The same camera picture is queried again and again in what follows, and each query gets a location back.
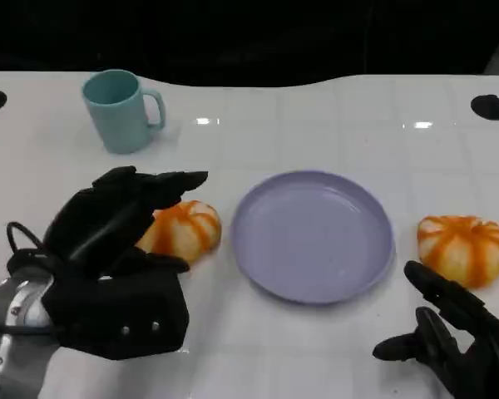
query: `mug handle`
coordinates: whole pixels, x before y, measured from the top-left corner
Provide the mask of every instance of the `mug handle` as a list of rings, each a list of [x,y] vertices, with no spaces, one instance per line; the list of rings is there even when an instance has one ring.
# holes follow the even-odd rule
[[[157,103],[157,107],[159,108],[159,117],[160,120],[158,123],[148,123],[149,127],[155,127],[156,129],[162,129],[165,127],[166,120],[166,111],[165,111],[165,103],[161,97],[161,94],[157,90],[152,89],[142,89],[143,96],[152,96]]]

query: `teal mug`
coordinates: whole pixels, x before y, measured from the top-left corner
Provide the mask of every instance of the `teal mug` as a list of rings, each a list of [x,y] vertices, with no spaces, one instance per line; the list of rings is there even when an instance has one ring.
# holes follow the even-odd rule
[[[165,104],[155,90],[141,88],[128,71],[110,69],[85,82],[83,100],[94,126],[109,152],[129,154],[150,144],[155,131],[165,125]],[[159,107],[159,123],[150,123],[143,96],[152,96]]]

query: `tabletop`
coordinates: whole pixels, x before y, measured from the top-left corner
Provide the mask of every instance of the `tabletop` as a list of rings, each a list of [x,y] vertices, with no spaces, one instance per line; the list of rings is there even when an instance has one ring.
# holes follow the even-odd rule
[[[42,236],[64,202],[111,167],[208,170],[188,199],[216,207],[216,252],[182,277],[190,326],[179,352],[110,362],[60,349],[42,398],[305,399],[445,397],[415,362],[371,356],[411,332],[425,305],[403,276],[417,258],[427,214],[476,214],[499,222],[499,121],[474,114],[477,95],[499,96],[499,77],[351,76],[288,88],[174,86],[161,92],[167,126],[146,149],[107,153],[80,88],[89,73],[0,72],[0,278],[10,256],[5,224]],[[154,104],[147,109],[156,117]],[[397,256],[369,293],[332,307],[271,298],[238,270],[229,227],[255,184],[299,169],[347,176],[370,190],[392,221]],[[499,317],[499,279],[477,292]],[[458,333],[462,347],[471,339]]]

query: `toy pumpkin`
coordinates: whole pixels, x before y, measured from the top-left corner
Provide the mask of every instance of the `toy pumpkin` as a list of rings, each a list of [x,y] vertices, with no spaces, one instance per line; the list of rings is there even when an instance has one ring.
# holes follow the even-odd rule
[[[499,224],[475,216],[428,216],[417,227],[423,264],[466,288],[499,275]]]
[[[220,218],[211,206],[200,201],[157,210],[154,217],[156,220],[136,244],[146,252],[174,255],[192,264],[220,241]]]

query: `robotic hand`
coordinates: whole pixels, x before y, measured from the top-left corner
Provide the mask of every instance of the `robotic hand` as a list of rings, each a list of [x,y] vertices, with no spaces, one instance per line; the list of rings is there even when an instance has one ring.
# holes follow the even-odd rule
[[[379,343],[373,355],[385,361],[416,359],[430,367],[456,399],[499,399],[499,319],[465,288],[418,262],[408,262],[405,275],[443,318],[468,331],[475,342],[460,353],[440,317],[430,308],[418,308],[416,330]]]
[[[37,397],[60,346],[107,359],[180,348],[189,314],[177,274],[188,265],[135,243],[155,209],[206,179],[115,168],[65,204],[43,241],[21,224],[7,226],[13,256],[11,277],[0,283],[0,397]],[[36,248],[18,249],[14,229]]]

